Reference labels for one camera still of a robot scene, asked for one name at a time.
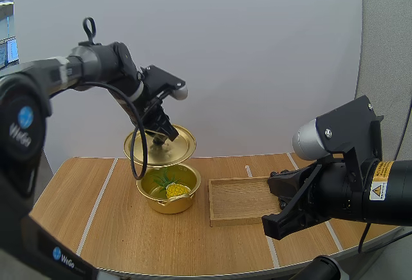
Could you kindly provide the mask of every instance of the robotic arm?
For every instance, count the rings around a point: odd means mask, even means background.
[[[0,248],[52,279],[95,279],[98,272],[28,215],[46,118],[52,114],[50,98],[69,88],[83,91],[102,83],[113,86],[133,104],[129,107],[111,91],[132,123],[138,123],[133,113],[137,111],[144,128],[159,133],[154,142],[163,144],[167,138],[174,140],[178,132],[164,113],[162,100],[168,95],[178,100],[187,96],[185,82],[168,72],[156,66],[137,70],[125,44],[93,43],[92,18],[85,19],[83,26],[89,39],[68,57],[20,64],[0,73]]]

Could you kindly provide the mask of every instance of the metal pot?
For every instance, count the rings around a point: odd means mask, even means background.
[[[165,191],[161,193],[159,185],[154,181],[158,177],[158,171],[159,168],[148,169],[144,177],[136,182],[137,188],[146,197],[149,206],[162,214],[177,214],[188,209],[193,204],[194,193],[200,186],[200,173],[183,163],[170,166],[168,172],[175,174],[179,184],[188,187],[190,192],[166,198]]]

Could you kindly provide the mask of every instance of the white tape line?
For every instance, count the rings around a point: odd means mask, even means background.
[[[248,176],[249,178],[253,177],[253,176],[252,176],[252,171],[250,170],[249,165],[246,165],[246,166],[245,166],[245,169],[246,169],[247,176]],[[275,249],[275,246],[274,246],[274,244],[273,244],[273,240],[272,240],[272,238],[270,238],[270,237],[268,237],[268,236],[266,236],[266,239],[267,239],[267,241],[268,241],[268,246],[269,246],[270,255],[272,256],[273,267],[274,267],[274,268],[279,268],[279,267],[280,267],[280,266],[279,266],[279,260],[277,259],[276,249]]]
[[[246,166],[245,166],[245,169],[246,169],[247,176],[248,176],[248,177],[252,177],[252,171],[250,170],[249,165],[246,165]]]
[[[93,209],[91,210],[91,214],[90,214],[90,217],[89,217],[89,220],[88,220],[88,224],[86,224],[86,227],[84,228],[84,232],[83,232],[82,239],[80,240],[79,247],[77,248],[77,251],[76,251],[76,254],[77,254],[78,256],[80,256],[80,254],[82,253],[82,249],[83,249],[83,246],[84,246],[84,242],[86,241],[86,237],[88,236],[88,232],[89,232],[91,223],[93,222],[93,218],[95,217],[97,207],[98,207],[98,205],[99,205],[99,203],[100,203],[100,200],[102,199],[104,190],[106,190],[106,186],[108,185],[108,182],[109,182],[109,180],[110,180],[110,176],[111,176],[111,174],[113,173],[113,170],[115,169],[116,163],[117,163],[117,158],[115,158],[115,159],[113,160],[113,164],[112,164],[111,167],[110,167],[110,171],[109,171],[109,173],[108,173],[108,175],[107,175],[107,177],[106,177],[106,180],[104,180],[103,186],[102,186],[102,188],[100,189],[100,193],[99,193],[98,196],[97,196],[95,205],[93,206]]]
[[[292,165],[295,167],[295,169],[299,169],[299,167],[296,165],[295,160],[292,158],[290,153],[287,153],[289,160],[291,161]]]
[[[275,245],[273,244],[273,240],[272,240],[272,238],[270,238],[268,236],[266,236],[266,239],[268,241],[270,255],[272,256],[273,267],[274,268],[279,268],[280,267],[279,260],[277,259],[276,249],[275,249]]]
[[[337,250],[343,251],[341,242],[339,241],[338,237],[336,236],[335,231],[333,230],[333,227],[330,225],[329,221],[326,221],[326,226],[328,227],[329,233],[332,235],[333,240],[335,241]]]

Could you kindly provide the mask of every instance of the pot lid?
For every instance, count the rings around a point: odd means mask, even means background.
[[[194,139],[192,133],[182,126],[178,126],[176,124],[173,126],[177,132],[179,132],[179,135],[173,141],[166,139],[163,145],[155,144],[153,137],[146,135],[148,167],[165,167],[179,164],[180,162],[190,158],[193,154],[196,149],[196,140]],[[146,133],[165,138],[164,135],[149,130],[146,130]],[[133,132],[130,133],[124,141],[124,153],[129,159],[132,135]],[[133,148],[133,158],[136,164],[143,165],[142,137],[140,136],[139,131],[136,134],[135,146]]]

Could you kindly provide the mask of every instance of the black cable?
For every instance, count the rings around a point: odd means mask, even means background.
[[[403,130],[403,132],[402,132],[402,136],[400,137],[399,145],[398,145],[397,151],[396,151],[396,153],[395,153],[395,160],[398,158],[398,154],[399,154],[399,151],[400,151],[400,147],[402,146],[402,142],[403,142],[404,137],[405,137],[407,124],[409,123],[409,119],[411,118],[411,110],[412,110],[412,98],[411,98],[411,102],[409,103],[409,111],[408,111],[408,113],[407,113],[404,130]]]
[[[142,121],[146,114],[144,114],[143,117],[140,118],[136,107],[130,101],[129,97],[125,95],[122,91],[117,89],[116,87],[113,87],[112,85],[105,84],[103,82],[84,82],[80,86],[95,86],[95,87],[100,87],[100,88],[105,88],[107,90],[110,90],[116,93],[120,98],[122,98],[122,100],[126,102],[127,106],[129,106],[129,109],[133,112],[136,118],[136,121],[137,121],[137,126],[135,127],[135,130],[133,131],[133,136],[132,136],[132,140],[130,143],[130,165],[131,165],[131,171],[135,179],[141,180],[144,174],[146,173],[146,169],[147,169],[147,154],[148,154],[147,141],[146,141],[146,135],[144,132],[144,126],[143,126],[143,121]],[[143,166],[142,166],[142,171],[140,172],[140,175],[137,175],[136,168],[135,168],[135,161],[133,157],[133,149],[135,148],[135,139],[136,139],[137,129],[139,130],[140,137],[142,138],[142,150],[143,150]]]
[[[367,254],[367,253],[371,253],[371,252],[373,252],[373,251],[376,251],[376,250],[379,250],[379,249],[381,249],[381,248],[383,248],[383,247],[386,247],[386,246],[390,245],[391,243],[394,243],[394,242],[396,242],[396,241],[398,241],[398,240],[400,240],[400,239],[402,239],[402,238],[404,238],[404,237],[407,237],[407,236],[409,236],[409,235],[412,235],[412,231],[411,231],[411,232],[405,233],[405,234],[403,234],[403,235],[401,235],[401,236],[398,236],[398,237],[396,237],[396,238],[393,238],[392,240],[389,240],[389,241],[387,241],[387,242],[385,242],[385,243],[383,243],[383,244],[381,244],[381,245],[378,245],[378,246],[376,246],[376,247],[372,247],[372,248],[370,248],[370,249],[368,249],[368,250],[362,251],[362,246],[363,246],[363,243],[364,243],[364,241],[365,241],[366,234],[368,233],[370,227],[371,227],[371,223],[368,223],[368,224],[366,225],[364,231],[363,231],[362,237],[360,238],[360,241],[359,241],[358,253],[366,253],[366,254]]]
[[[371,223],[367,223],[365,229],[363,230],[362,237],[360,237],[359,246],[358,246],[358,253],[362,252],[362,246],[365,241],[366,235],[371,227]]]

